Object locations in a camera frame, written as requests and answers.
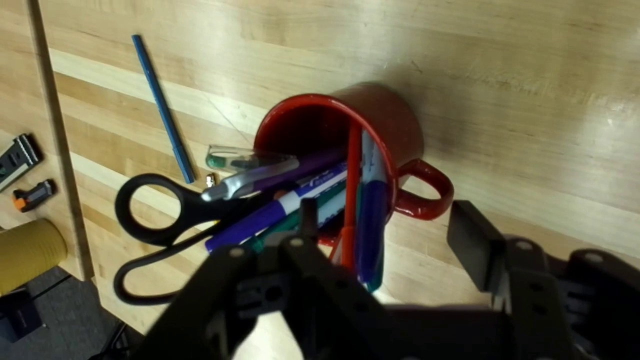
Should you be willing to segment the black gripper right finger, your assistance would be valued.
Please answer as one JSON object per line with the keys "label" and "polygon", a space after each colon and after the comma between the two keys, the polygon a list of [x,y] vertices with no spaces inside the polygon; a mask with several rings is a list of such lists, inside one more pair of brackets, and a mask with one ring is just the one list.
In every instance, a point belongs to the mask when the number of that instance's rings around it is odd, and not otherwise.
{"label": "black gripper right finger", "polygon": [[640,271],[579,248],[567,261],[504,236],[468,200],[454,200],[449,246],[507,314],[517,360],[640,360]]}

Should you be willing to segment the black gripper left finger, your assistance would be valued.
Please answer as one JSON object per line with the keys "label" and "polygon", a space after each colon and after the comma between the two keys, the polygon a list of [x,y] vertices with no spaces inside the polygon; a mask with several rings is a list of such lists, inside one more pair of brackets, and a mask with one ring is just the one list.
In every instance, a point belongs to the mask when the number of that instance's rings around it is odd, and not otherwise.
{"label": "black gripper left finger", "polygon": [[379,360],[369,293],[317,248],[319,202],[262,253],[211,257],[142,344],[142,360],[231,360],[260,316],[280,312],[308,360]]}

